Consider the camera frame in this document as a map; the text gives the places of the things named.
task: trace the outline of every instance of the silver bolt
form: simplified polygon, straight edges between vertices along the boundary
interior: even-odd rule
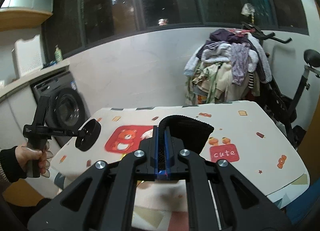
[[[228,164],[229,164],[229,162],[226,161],[225,159],[220,159],[220,160],[218,160],[218,165],[219,165],[220,167],[226,167]]]
[[[102,169],[102,168],[104,168],[106,166],[106,163],[104,161],[100,160],[100,161],[96,162],[95,166],[98,169]]]
[[[138,150],[136,150],[136,151],[134,152],[134,155],[135,155],[136,157],[142,157],[142,156],[144,156],[144,151],[138,149]]]
[[[188,156],[188,155],[190,155],[190,151],[188,149],[182,149],[180,151],[180,155],[181,156]]]

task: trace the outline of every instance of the white table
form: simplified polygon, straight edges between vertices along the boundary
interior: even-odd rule
[[[279,208],[309,187],[308,171],[297,152],[263,110],[249,101],[196,107],[103,108],[92,116],[101,124],[101,133],[94,146],[82,152],[75,148],[75,138],[71,139],[52,159],[51,179],[64,188],[87,169],[88,161],[94,163],[103,159],[112,163],[120,160],[126,146],[120,145],[119,150],[114,150],[113,143],[123,129],[137,129],[137,139],[132,143],[132,149],[136,149],[141,136],[150,136],[149,126],[158,125],[162,118],[173,114],[212,125],[215,129],[200,155],[210,161],[221,156],[229,160]],[[187,230],[187,219],[184,181],[139,184],[132,226],[165,231],[177,231],[179,226],[179,230]]]

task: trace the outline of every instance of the washing machine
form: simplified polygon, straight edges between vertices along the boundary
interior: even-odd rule
[[[49,127],[78,130],[89,118],[88,109],[82,95],[77,91],[72,74],[67,71],[31,86],[36,102],[41,95],[50,95],[50,104],[46,114]],[[60,147],[71,137],[55,137]]]

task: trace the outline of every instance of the person's hand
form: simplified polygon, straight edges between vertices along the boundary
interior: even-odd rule
[[[47,160],[53,157],[52,152],[48,151],[49,142],[47,141],[44,151],[31,149],[25,145],[20,145],[15,149],[17,161],[24,172],[27,171],[27,162],[30,160],[39,160],[40,174],[44,177],[49,177],[50,172],[47,168],[50,167],[50,162]]]

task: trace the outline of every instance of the black sleeve cuff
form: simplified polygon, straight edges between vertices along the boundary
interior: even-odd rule
[[[11,149],[3,149],[0,151],[2,170],[11,183],[18,181],[20,178],[27,177],[27,174],[22,170],[17,161],[15,154],[16,147],[17,146],[14,146]]]

